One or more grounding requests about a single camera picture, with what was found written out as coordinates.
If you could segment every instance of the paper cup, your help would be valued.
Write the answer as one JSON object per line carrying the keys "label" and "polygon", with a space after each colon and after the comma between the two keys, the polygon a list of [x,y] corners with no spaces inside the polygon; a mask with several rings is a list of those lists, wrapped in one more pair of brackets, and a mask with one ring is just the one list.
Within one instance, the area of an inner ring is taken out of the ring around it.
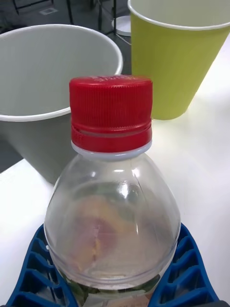
{"label": "paper cup", "polygon": [[91,29],[51,24],[0,35],[0,134],[51,183],[76,154],[69,81],[120,74],[118,46]]}
{"label": "paper cup", "polygon": [[183,114],[230,32],[229,0],[128,0],[132,72],[153,81],[152,117]]}

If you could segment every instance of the white paper cup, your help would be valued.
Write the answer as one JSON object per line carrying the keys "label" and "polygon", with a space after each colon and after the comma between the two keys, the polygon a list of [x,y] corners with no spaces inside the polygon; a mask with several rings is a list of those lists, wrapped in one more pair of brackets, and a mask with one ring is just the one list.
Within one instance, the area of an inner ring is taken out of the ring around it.
{"label": "white paper cup", "polygon": [[69,81],[120,74],[122,67],[118,46],[91,29],[50,24],[0,35],[0,134],[55,183],[76,154]]}

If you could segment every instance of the cup rim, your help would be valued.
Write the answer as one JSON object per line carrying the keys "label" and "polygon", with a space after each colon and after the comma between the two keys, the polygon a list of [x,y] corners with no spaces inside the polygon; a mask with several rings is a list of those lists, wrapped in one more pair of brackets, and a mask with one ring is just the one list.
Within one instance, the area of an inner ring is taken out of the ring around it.
{"label": "cup rim", "polygon": [[139,17],[140,19],[150,23],[150,24],[155,24],[164,28],[170,28],[170,29],[176,29],[176,30],[187,30],[187,31],[207,31],[207,30],[216,30],[216,29],[221,29],[221,28],[226,28],[227,26],[230,26],[230,21],[225,24],[217,24],[217,25],[210,25],[210,26],[202,26],[202,27],[190,27],[190,26],[183,26],[183,25],[175,25],[175,24],[166,24],[166,23],[161,23],[159,21],[150,19],[148,17],[145,17],[138,13],[131,4],[132,0],[128,0],[128,8],[129,10]]}
{"label": "cup rim", "polygon": [[[19,32],[26,32],[26,31],[31,31],[35,28],[78,28],[81,29],[83,31],[86,32],[92,32],[95,35],[102,37],[103,39],[105,39],[108,43],[110,43],[115,51],[116,54],[118,56],[118,66],[116,69],[116,72],[114,73],[114,75],[118,75],[122,72],[122,68],[123,68],[123,56],[121,53],[121,50],[119,49],[118,45],[112,41],[109,37],[107,37],[106,35],[90,29],[90,28],[86,28],[86,27],[82,27],[82,26],[78,26],[78,25],[71,25],[71,24],[39,24],[39,25],[32,25],[29,27],[25,27],[25,28],[20,28],[20,29],[16,29],[10,32],[6,32],[1,34],[0,36],[0,40],[3,39],[5,36],[9,36],[9,35],[14,35],[16,33]],[[70,113],[70,107],[64,108],[64,109],[60,109],[57,111],[53,111],[53,112],[49,112],[49,113],[43,113],[43,114],[35,114],[35,115],[26,115],[26,116],[10,116],[10,115],[2,115],[0,114],[0,121],[11,121],[11,122],[28,122],[28,121],[37,121],[37,120],[44,120],[44,119],[50,119],[50,118],[55,118],[55,117],[59,117],[62,115],[66,115]]]}

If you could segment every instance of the bottle cap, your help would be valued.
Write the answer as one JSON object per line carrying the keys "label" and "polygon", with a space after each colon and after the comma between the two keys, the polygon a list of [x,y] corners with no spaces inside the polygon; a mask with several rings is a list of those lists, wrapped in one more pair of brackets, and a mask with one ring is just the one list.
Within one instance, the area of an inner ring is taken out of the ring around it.
{"label": "bottle cap", "polygon": [[71,139],[84,150],[119,153],[151,141],[152,81],[131,75],[69,83]]}

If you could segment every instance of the bottle neck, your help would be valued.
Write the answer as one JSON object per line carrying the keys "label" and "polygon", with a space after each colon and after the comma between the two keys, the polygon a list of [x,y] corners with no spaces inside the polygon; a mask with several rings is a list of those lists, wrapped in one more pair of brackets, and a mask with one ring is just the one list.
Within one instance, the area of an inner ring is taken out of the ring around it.
{"label": "bottle neck", "polygon": [[142,153],[145,153],[152,145],[152,140],[147,143],[146,145],[139,147],[134,150],[130,150],[127,152],[121,152],[121,153],[96,153],[96,152],[90,152],[88,150],[82,149],[78,146],[76,146],[73,142],[71,142],[71,145],[73,149],[84,156],[86,159],[89,160],[104,160],[104,161],[122,161],[122,160],[129,160],[136,158]]}

